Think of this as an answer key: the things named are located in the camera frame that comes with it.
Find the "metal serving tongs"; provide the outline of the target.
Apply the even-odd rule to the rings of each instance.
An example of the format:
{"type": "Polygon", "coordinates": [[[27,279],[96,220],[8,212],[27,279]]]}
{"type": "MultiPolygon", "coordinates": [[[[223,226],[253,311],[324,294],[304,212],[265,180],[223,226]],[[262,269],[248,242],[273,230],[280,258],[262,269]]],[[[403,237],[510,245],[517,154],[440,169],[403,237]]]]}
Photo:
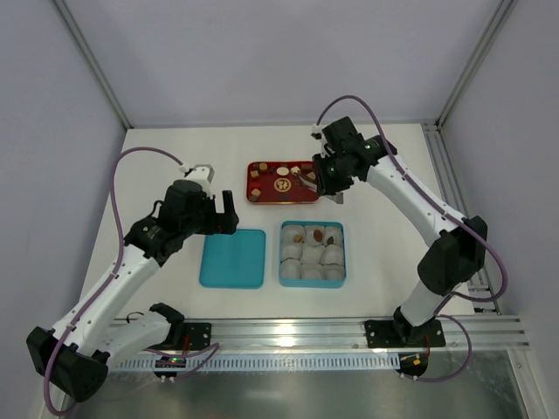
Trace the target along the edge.
{"type": "Polygon", "coordinates": [[[344,199],[343,199],[343,193],[342,192],[336,192],[333,195],[331,194],[327,194],[326,192],[324,192],[320,186],[320,184],[318,183],[317,180],[313,180],[310,177],[308,177],[307,175],[304,175],[302,172],[296,172],[294,174],[295,178],[297,180],[300,181],[300,183],[302,184],[303,187],[310,189],[311,191],[313,191],[317,196],[319,197],[325,197],[331,201],[333,201],[336,204],[343,204],[344,203],[344,199]]]}

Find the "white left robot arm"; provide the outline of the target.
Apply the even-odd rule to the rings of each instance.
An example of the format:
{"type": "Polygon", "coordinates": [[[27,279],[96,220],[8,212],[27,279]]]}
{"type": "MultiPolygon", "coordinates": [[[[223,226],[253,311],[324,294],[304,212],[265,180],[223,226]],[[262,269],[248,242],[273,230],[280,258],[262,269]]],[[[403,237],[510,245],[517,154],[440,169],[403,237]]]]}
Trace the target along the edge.
{"type": "Polygon", "coordinates": [[[91,398],[109,371],[151,347],[182,345],[185,318],[164,304],[152,305],[138,320],[110,332],[115,316],[193,235],[231,235],[238,215],[233,194],[222,193],[224,210],[202,184],[173,182],[152,212],[121,235],[117,258],[89,293],[49,329],[35,327],[26,339],[44,394],[56,386],[76,402],[91,398]]]}

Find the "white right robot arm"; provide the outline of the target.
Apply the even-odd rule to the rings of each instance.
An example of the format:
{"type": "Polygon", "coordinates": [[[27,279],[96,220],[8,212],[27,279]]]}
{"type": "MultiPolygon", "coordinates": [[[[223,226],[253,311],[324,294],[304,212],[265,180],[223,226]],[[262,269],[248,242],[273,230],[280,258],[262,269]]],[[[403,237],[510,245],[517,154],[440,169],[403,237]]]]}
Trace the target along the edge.
{"type": "Polygon", "coordinates": [[[336,203],[355,180],[381,192],[408,219],[423,239],[427,252],[418,263],[418,284],[393,314],[389,336],[399,346],[425,344],[435,317],[452,292],[485,264],[487,224],[468,218],[424,186],[381,135],[369,139],[343,117],[312,136],[321,142],[314,155],[316,192],[336,203]]]}

